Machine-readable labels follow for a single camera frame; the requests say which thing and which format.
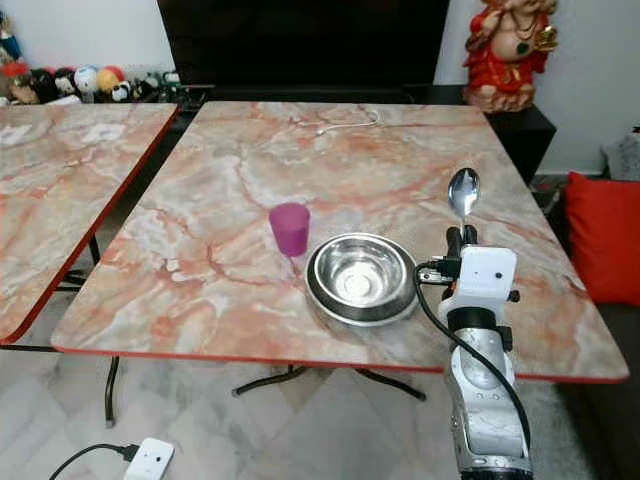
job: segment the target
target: white cable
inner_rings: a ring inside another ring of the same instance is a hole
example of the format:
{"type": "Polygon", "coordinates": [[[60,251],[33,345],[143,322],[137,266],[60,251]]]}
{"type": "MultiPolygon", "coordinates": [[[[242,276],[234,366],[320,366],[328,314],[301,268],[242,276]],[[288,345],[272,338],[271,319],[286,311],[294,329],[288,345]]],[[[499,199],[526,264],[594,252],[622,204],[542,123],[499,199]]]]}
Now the white cable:
{"type": "Polygon", "coordinates": [[[333,130],[335,128],[370,127],[372,125],[377,125],[378,123],[380,123],[380,114],[378,113],[378,111],[377,110],[373,110],[371,113],[373,113],[375,115],[375,119],[370,121],[370,122],[367,122],[367,123],[346,123],[344,125],[331,125],[329,127],[319,128],[318,130],[316,130],[316,135],[317,136],[324,135],[329,130],[333,130]]]}

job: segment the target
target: plastic cup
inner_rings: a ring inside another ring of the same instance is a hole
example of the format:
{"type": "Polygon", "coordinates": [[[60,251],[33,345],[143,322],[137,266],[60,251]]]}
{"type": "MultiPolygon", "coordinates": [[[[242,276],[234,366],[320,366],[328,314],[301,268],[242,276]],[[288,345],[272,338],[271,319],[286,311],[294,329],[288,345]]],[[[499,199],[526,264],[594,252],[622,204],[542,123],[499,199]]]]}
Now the plastic cup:
{"type": "Polygon", "coordinates": [[[269,212],[269,223],[278,249],[288,257],[307,251],[309,210],[299,203],[283,203],[269,212]]]}

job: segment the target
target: marble tabletop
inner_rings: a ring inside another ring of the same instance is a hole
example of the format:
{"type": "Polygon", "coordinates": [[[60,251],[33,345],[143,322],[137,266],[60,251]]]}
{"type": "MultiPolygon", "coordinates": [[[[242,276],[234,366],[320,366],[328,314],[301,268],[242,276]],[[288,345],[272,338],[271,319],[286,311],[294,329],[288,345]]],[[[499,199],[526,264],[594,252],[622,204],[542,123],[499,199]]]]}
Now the marble tabletop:
{"type": "MultiPolygon", "coordinates": [[[[281,255],[268,210],[302,202],[311,247],[369,232],[418,261],[446,252],[451,175],[473,167],[468,219],[518,255],[509,304],[521,377],[614,382],[625,361],[483,114],[474,107],[208,103],[52,336],[68,352],[438,372],[447,340],[421,312],[360,329],[315,316],[309,252],[281,255]],[[377,125],[327,129],[334,125],[377,125]]],[[[441,289],[426,287],[435,309],[441,289]]]]}
{"type": "Polygon", "coordinates": [[[175,110],[0,108],[0,344],[29,328],[175,110]]]}

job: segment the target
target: tiled floor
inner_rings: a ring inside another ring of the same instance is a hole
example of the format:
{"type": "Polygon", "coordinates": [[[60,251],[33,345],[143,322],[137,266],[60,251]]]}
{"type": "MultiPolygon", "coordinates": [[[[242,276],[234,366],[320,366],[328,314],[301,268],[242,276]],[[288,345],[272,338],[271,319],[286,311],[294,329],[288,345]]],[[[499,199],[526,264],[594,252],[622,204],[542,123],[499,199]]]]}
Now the tiled floor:
{"type": "MultiPolygon", "coordinates": [[[[104,249],[131,204],[100,230],[104,249]]],[[[86,252],[76,267],[90,268],[86,252]]],[[[73,294],[56,293],[23,341],[41,343],[73,294]]],[[[117,424],[104,424],[108,358],[0,351],[0,479],[47,479],[76,451],[153,436],[176,447],[180,480],[448,480],[459,478],[440,376],[393,375],[426,403],[350,370],[311,370],[234,398],[231,389],[281,369],[265,365],[123,359],[117,424]]],[[[595,478],[553,385],[521,383],[537,480],[595,478]]],[[[116,480],[119,455],[91,452],[60,480],[116,480]]]]}

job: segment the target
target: metal bowl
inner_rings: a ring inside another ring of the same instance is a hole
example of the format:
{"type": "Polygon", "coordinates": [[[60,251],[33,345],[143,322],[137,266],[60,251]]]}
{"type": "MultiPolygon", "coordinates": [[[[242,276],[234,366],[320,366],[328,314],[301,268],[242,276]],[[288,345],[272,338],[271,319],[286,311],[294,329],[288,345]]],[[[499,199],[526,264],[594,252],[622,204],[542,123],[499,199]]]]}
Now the metal bowl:
{"type": "Polygon", "coordinates": [[[398,244],[377,235],[331,238],[307,263],[314,304],[326,315],[356,326],[385,325],[415,307],[415,262],[398,244]]]}

